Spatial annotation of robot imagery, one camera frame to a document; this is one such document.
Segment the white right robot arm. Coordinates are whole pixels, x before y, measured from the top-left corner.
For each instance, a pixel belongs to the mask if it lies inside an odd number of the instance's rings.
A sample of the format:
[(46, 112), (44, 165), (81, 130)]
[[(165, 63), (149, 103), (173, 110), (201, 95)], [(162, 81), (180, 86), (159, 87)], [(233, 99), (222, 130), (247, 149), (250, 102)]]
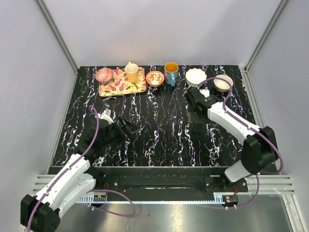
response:
[(257, 174), (279, 159), (274, 130), (261, 128), (232, 112), (216, 96), (205, 97), (198, 88), (191, 88), (185, 95), (191, 110), (201, 118), (216, 122), (242, 143), (240, 160), (227, 168), (220, 178), (220, 187), (231, 191), (237, 181)]

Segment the black remote control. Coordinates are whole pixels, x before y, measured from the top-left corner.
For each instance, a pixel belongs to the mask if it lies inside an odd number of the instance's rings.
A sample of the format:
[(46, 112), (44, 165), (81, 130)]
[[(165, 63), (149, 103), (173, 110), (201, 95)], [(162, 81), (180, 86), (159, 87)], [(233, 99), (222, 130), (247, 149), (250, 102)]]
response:
[(200, 134), (203, 132), (203, 124), (201, 123), (194, 123), (191, 129), (191, 133), (193, 134)]

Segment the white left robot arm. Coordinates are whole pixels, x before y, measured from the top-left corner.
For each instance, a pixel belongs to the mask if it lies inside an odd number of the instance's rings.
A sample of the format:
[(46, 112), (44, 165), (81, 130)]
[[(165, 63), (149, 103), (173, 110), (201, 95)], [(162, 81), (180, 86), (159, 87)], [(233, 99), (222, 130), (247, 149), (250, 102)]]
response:
[(21, 200), (20, 223), (29, 232), (54, 232), (61, 218), (89, 191), (99, 191), (105, 184), (105, 173), (94, 167), (100, 153), (135, 134), (139, 127), (119, 116), (115, 123), (99, 115), (96, 124), (82, 135), (74, 153), (59, 173), (34, 196)]

